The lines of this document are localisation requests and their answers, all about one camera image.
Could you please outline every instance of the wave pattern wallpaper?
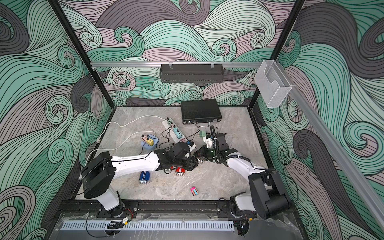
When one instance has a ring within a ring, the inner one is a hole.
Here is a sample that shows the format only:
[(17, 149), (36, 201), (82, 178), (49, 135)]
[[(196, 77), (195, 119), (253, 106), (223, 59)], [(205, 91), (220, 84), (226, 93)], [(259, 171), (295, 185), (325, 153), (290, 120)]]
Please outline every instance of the wave pattern wallpaper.
[[(384, 1), (329, 0), (303, 8), (279, 55), (336, 139), (384, 199)], [(257, 123), (310, 239), (384, 239), (344, 172), (290, 95), (262, 98)]]
[[(91, 61), (269, 59), (295, 0), (60, 0)], [(321, 2), (310, 0), (307, 5)], [(116, 105), (215, 98), (248, 105), (257, 69), (225, 69), (224, 83), (161, 83), (159, 68), (99, 68)]]
[(0, 1), (0, 238), (43, 239), (111, 112), (46, 0)]

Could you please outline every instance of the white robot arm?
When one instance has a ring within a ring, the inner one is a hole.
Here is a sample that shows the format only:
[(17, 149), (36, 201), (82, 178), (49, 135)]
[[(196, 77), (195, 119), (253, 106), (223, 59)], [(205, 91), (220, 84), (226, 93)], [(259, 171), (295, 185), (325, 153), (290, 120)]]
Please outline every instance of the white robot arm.
[[(134, 172), (157, 171), (171, 167), (182, 167), (187, 171), (192, 171), (199, 161), (205, 159), (201, 157), (201, 151), (200, 155), (197, 151), (192, 156), (191, 151), (194, 148), (193, 143), (190, 146), (187, 143), (179, 142), (168, 150), (156, 150), (139, 156), (111, 157), (109, 152), (102, 152), (81, 172), (84, 197), (86, 199), (95, 198), (106, 211), (110, 211), (111, 216), (118, 216), (123, 205), (118, 192), (110, 186), (112, 179)], [(268, 218), (289, 208), (290, 199), (279, 174), (269, 173), (263, 167), (253, 166), (248, 158), (242, 157), (235, 149), (221, 151), (219, 154), (226, 166), (234, 169), (250, 182), (251, 193), (240, 193), (233, 196), (236, 211), (256, 211), (262, 218)], [(274, 188), (272, 191), (267, 191), (264, 184), (270, 183), (270, 179)]]

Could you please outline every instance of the power strip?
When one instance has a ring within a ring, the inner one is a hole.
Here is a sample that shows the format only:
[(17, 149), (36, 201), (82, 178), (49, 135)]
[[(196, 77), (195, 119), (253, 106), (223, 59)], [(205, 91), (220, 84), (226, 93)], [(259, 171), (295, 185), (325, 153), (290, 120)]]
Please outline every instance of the power strip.
[(177, 129), (179, 130), (180, 135), (182, 136), (180, 139), (177, 138), (176, 134), (171, 129), (169, 131), (169, 135), (171, 136), (173, 141), (175, 141), (175, 143), (177, 143), (177, 142), (187, 142), (187, 139), (185, 138), (185, 135), (181, 132), (181, 130), (178, 128), (178, 126), (175, 124), (175, 122), (172, 120), (172, 118), (170, 118), (169, 120), (166, 119), (166, 120), (162, 121), (162, 124), (164, 125), (164, 127), (166, 129), (169, 129), (169, 123), (168, 123), (169, 121), (172, 122), (173, 125), (175, 125), (177, 127)]

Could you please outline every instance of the marble floor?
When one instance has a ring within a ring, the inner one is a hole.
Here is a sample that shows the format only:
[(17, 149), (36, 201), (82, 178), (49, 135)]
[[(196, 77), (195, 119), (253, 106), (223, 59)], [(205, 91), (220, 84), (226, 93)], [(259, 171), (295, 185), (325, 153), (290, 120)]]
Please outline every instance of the marble floor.
[[(252, 160), (253, 164), (267, 167), (256, 132), (253, 128), (247, 108), (220, 108), (222, 121), (214, 124), (219, 132), (225, 136), (230, 148), (237, 149), (243, 156)], [(197, 128), (194, 125), (183, 125), (181, 109), (175, 107), (119, 107), (113, 115), (112, 121), (124, 125), (143, 115), (155, 115), (161, 118), (170, 117), (174, 120), (185, 136), (192, 135)], [(119, 146), (129, 135), (137, 131), (154, 131), (160, 143), (167, 139), (161, 136), (165, 130), (162, 120), (154, 117), (144, 117), (126, 127), (120, 128), (110, 124), (99, 148), (113, 149)], [(204, 142), (197, 134), (193, 141), (196, 148)], [(134, 156), (142, 149), (141, 133), (133, 135), (117, 150), (109, 151), (111, 156)], [(120, 193), (122, 199), (157, 199), (157, 200), (213, 200), (230, 196), (240, 192), (249, 192), (248, 179), (223, 164), (204, 162), (184, 176), (176, 176), (174, 172), (165, 174), (163, 171), (151, 172), (148, 184), (139, 184), (140, 173), (133, 173), (114, 179), (112, 187)], [(196, 187), (199, 194), (193, 196), (191, 187)]]

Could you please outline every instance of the cylindrical battery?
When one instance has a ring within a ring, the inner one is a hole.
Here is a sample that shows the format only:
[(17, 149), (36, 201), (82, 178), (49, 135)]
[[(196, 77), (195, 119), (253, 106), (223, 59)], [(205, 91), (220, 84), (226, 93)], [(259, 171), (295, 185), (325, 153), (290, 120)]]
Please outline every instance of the cylindrical battery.
[(148, 171), (142, 171), (140, 173), (139, 183), (140, 184), (147, 184), (148, 182), (149, 182), (149, 172)]
[(185, 173), (185, 169), (184, 169), (184, 168), (182, 168), (182, 167), (178, 167), (178, 168), (176, 169), (176, 175), (177, 175), (177, 176), (184, 176), (184, 173)]

